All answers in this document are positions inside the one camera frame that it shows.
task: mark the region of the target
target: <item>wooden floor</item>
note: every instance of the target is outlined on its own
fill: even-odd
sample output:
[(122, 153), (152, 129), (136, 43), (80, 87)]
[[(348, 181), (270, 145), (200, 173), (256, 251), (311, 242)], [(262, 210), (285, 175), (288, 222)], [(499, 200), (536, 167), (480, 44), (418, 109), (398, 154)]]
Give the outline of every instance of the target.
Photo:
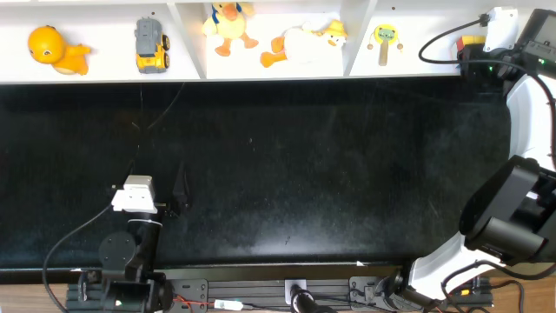
[[(492, 284), (505, 282), (507, 278), (493, 278)], [(525, 312), (553, 313), (556, 312), (556, 277), (540, 281), (522, 281), (525, 288)], [(65, 303), (66, 285), (52, 285), (54, 294)], [(493, 290), (494, 308), (492, 313), (518, 312), (519, 290), (509, 285)], [(59, 312), (49, 299), (42, 285), (0, 285), (0, 313), (47, 313)]]

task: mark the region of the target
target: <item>truck wheel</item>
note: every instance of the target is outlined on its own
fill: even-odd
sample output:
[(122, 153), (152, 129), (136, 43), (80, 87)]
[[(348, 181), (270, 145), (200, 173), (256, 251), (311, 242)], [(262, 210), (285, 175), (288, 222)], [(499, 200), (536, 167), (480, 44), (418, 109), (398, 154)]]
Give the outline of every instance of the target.
[(162, 47), (168, 51), (170, 50), (170, 38), (166, 35), (162, 35)]

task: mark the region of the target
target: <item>black table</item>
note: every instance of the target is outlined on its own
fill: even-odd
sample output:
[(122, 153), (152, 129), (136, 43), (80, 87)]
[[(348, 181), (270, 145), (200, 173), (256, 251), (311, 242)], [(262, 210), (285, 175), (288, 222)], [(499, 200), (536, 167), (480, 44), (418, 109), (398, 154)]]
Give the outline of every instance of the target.
[[(396, 263), (451, 237), (508, 157), (503, 100), (457, 77), (186, 83), (146, 132), (179, 88), (0, 87), (0, 269), (40, 268), (109, 202), (132, 159), (161, 196), (187, 164), (193, 207), (165, 222), (159, 268)], [(98, 245), (125, 221), (101, 217), (51, 266), (98, 265)]]

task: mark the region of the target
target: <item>plush duck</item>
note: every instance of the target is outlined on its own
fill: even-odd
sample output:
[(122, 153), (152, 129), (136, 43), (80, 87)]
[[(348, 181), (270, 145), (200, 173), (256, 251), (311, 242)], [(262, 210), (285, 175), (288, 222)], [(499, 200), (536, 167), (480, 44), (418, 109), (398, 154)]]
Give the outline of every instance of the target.
[(52, 26), (33, 30), (28, 45), (30, 54), (37, 62), (52, 64), (54, 70), (62, 74), (85, 75), (89, 71), (85, 55), (90, 53), (90, 48), (81, 44), (69, 45)]
[(255, 10), (249, 3), (212, 3), (212, 16), (202, 26), (202, 32), (206, 36), (218, 33), (224, 38), (222, 46), (215, 49), (219, 55), (229, 56), (232, 40), (237, 38), (243, 40), (246, 49), (259, 44), (245, 33), (247, 23), (243, 13), (252, 16)]
[(297, 63), (309, 63), (329, 56), (330, 49), (340, 49), (346, 42), (348, 34), (344, 25), (338, 20), (323, 32), (314, 31), (304, 24), (286, 31), (283, 37), (272, 40), (272, 52), (261, 54), (261, 64), (270, 67), (272, 64), (284, 60)]

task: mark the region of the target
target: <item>yellow toy truck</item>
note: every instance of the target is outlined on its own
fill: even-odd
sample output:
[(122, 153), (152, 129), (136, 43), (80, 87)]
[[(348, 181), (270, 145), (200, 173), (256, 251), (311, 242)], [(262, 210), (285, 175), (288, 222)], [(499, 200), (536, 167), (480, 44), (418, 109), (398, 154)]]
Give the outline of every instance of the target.
[(152, 18), (137, 21), (136, 58), (140, 73), (163, 73), (170, 66), (170, 40), (162, 33), (160, 22)]

